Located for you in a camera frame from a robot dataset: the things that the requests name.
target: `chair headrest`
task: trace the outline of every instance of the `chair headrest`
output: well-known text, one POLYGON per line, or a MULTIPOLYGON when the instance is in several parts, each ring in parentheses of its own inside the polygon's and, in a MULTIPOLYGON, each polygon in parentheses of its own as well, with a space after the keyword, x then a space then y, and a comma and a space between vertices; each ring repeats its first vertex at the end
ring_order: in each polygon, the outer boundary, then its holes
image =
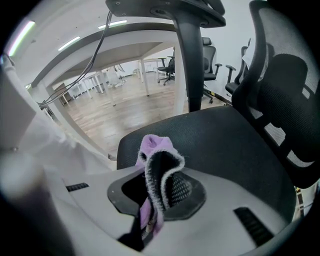
POLYGON ((204 46, 210 46, 212 44, 211 39, 209 37, 202 37, 202 44, 204 46))

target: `ceiling light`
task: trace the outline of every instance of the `ceiling light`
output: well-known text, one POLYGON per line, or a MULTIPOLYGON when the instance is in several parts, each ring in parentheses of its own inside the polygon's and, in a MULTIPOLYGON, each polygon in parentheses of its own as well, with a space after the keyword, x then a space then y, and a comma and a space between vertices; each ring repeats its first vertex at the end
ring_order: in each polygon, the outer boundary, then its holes
POLYGON ((15 54, 16 49, 18 48, 19 44, 21 43, 22 39, 25 37, 25 35, 28 33, 28 31, 33 27, 33 25, 35 24, 34 21, 29 21, 24 28, 22 29, 22 31, 20 32, 20 34, 17 36, 17 38, 15 39, 15 41, 13 42, 10 50, 9 50, 9 56, 12 56, 15 54))
POLYGON ((67 46, 71 45, 74 41, 77 41, 78 39, 80 39, 80 36, 77 36, 76 38, 70 40, 69 42, 67 42, 66 44, 64 44, 63 46, 61 46, 58 51, 63 50, 64 48, 66 48, 67 46))
MULTIPOLYGON (((115 26, 115 25, 119 25, 119 24, 123 24, 123 23, 127 23, 126 20, 120 20, 120 21, 115 21, 115 22, 111 22, 110 25, 109 25, 109 28, 111 26, 115 26)), ((104 29, 106 27, 106 25, 102 25, 102 26, 98 26, 98 29, 104 29)))

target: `wooden floor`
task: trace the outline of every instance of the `wooden floor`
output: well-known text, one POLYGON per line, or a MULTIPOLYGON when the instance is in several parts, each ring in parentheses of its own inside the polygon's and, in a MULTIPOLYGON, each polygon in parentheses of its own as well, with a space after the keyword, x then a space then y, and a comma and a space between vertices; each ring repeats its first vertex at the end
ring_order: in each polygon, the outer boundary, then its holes
MULTIPOLYGON (((102 149, 116 152, 119 142, 125 135, 149 124, 173 116, 175 82, 163 86, 157 83, 154 73, 147 74, 150 96, 137 76, 128 76, 123 86, 112 90, 116 106, 112 106, 106 93, 90 92, 73 100, 65 109, 80 128, 102 149)), ((224 103, 213 98, 202 98, 202 109, 222 106, 224 103)), ((188 102, 184 104, 184 113, 188 112, 188 102)))

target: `mesh backrest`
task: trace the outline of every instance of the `mesh backrest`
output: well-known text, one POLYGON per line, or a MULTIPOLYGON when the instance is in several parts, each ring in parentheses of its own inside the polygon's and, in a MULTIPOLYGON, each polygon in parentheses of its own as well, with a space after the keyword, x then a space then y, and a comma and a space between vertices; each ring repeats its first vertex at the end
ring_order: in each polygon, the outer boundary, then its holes
POLYGON ((212 74, 213 73, 212 64, 214 61, 215 54, 216 54, 216 48, 214 46, 209 46, 209 45, 203 46, 204 61, 209 63, 209 65, 204 70, 205 74, 208 74, 208 73, 212 74))
POLYGON ((245 63, 245 61, 242 59, 242 57, 246 54, 247 49, 248 49, 248 46, 243 46, 241 48, 241 67, 240 67, 238 75, 234 79, 234 82, 238 85, 240 85, 240 83, 244 80, 244 78, 248 72, 248 66, 245 63))
POLYGON ((320 177, 319 67, 288 17, 261 0, 252 1, 250 11, 255 52, 232 103, 268 143, 293 184, 306 188, 320 177))

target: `black cable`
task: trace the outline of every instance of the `black cable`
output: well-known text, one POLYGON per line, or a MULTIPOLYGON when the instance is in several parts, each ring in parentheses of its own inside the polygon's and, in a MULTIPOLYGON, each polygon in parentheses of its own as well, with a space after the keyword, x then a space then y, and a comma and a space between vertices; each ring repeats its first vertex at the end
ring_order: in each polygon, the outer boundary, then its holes
POLYGON ((79 81, 81 81, 81 79, 84 78, 84 76, 86 76, 86 74, 92 69, 93 65, 94 65, 94 62, 96 60, 96 57, 97 57, 97 54, 98 54, 98 51, 104 41, 104 38, 105 38, 105 35, 106 35, 106 31, 108 30, 109 28, 109 25, 110 25, 110 22, 111 22, 111 19, 112 19, 112 13, 109 11, 108 15, 107 15, 107 18, 106 18, 106 23, 105 23, 105 28, 103 30, 103 33, 102 33, 102 36, 100 38, 100 41, 98 43, 98 46, 96 47, 95 49, 95 52, 93 54, 93 56, 91 57, 89 63, 87 64, 87 66, 85 67, 85 69, 82 71, 82 73, 79 75, 79 77, 73 81, 72 83, 68 84, 65 86, 65 88, 61 88, 57 91, 55 91, 53 94, 51 94, 49 96, 48 99, 46 99, 44 102, 37 102, 37 104, 39 106, 43 106, 43 105, 48 105, 54 101, 56 101, 58 98, 60 98, 62 95, 64 95, 66 92, 68 92, 73 86, 75 86, 79 81), (61 92, 59 95, 55 96, 53 99, 49 100, 53 95, 55 95, 57 92, 61 91, 61 90, 64 90, 63 92, 61 92))

